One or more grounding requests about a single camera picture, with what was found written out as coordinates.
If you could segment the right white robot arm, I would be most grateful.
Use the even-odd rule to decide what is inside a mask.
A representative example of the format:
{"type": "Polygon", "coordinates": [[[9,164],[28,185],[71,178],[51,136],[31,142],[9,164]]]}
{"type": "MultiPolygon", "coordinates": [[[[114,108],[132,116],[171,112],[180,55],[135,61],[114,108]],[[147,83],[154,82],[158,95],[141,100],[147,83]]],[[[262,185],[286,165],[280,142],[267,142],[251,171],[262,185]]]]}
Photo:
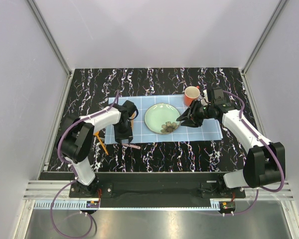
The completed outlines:
{"type": "Polygon", "coordinates": [[[199,127],[206,119],[219,120],[247,153],[243,169],[224,174],[222,182],[216,185],[219,196],[225,198],[234,189],[246,187],[272,193],[282,190],[285,182],[285,148],[280,142],[273,143],[259,133],[235,103],[203,105],[195,100],[177,121],[181,126],[199,127]]]}

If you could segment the green floral plate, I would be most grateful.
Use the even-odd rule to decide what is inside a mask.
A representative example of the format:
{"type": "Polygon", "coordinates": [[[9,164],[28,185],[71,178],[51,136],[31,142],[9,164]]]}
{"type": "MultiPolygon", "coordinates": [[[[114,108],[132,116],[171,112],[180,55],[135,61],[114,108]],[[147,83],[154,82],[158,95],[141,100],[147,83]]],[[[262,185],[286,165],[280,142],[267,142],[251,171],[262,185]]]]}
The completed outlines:
{"type": "Polygon", "coordinates": [[[144,116],[145,125],[158,134],[173,133],[178,127],[180,112],[172,105],[160,103],[149,107],[144,116]]]}

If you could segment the orange plastic spoon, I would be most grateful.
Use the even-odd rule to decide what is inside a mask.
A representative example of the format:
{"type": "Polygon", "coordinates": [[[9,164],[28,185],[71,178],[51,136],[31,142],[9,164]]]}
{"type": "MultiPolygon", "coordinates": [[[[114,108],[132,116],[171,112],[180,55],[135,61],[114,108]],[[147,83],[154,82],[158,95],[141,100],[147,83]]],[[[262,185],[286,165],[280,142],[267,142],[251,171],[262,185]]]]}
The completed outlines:
{"type": "Polygon", "coordinates": [[[94,133],[94,136],[98,139],[99,143],[101,144],[101,147],[103,148],[104,152],[106,155],[109,155],[106,147],[105,147],[105,144],[103,143],[103,141],[101,140],[100,136],[99,136],[99,131],[97,131],[96,133],[94,133]]]}

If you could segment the orange mug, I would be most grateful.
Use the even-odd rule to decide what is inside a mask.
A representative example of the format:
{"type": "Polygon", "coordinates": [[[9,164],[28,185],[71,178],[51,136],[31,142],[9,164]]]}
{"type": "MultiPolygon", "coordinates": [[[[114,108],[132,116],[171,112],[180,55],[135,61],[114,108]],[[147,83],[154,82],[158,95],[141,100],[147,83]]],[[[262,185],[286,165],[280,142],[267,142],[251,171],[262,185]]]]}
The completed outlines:
{"type": "Polygon", "coordinates": [[[184,91],[184,104],[190,106],[192,101],[197,100],[200,96],[199,86],[189,86],[184,91]]]}

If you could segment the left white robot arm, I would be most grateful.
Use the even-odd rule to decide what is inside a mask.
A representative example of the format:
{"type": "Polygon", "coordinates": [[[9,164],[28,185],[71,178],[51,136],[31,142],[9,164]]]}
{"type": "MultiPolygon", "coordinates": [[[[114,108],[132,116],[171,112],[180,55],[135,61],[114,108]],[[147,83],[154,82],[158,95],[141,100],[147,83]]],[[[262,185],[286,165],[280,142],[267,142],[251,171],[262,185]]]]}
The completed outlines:
{"type": "Polygon", "coordinates": [[[56,149],[59,159],[70,164],[75,174],[75,185],[86,197],[98,193],[98,179],[91,169],[88,155],[94,134],[110,125],[114,126],[115,142],[133,140],[132,120],[139,112],[135,104],[125,101],[113,103],[103,110],[83,117],[68,117],[61,128],[56,149]]]}

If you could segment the pink handled knife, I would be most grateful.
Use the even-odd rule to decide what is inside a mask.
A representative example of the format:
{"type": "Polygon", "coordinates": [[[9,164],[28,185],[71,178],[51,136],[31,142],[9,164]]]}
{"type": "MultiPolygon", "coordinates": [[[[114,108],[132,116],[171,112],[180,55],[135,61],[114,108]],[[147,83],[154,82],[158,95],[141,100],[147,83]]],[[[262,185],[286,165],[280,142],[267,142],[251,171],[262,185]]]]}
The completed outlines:
{"type": "Polygon", "coordinates": [[[128,144],[128,143],[122,143],[123,146],[135,148],[135,149],[141,149],[140,146],[134,145],[134,144],[128,144]]]}

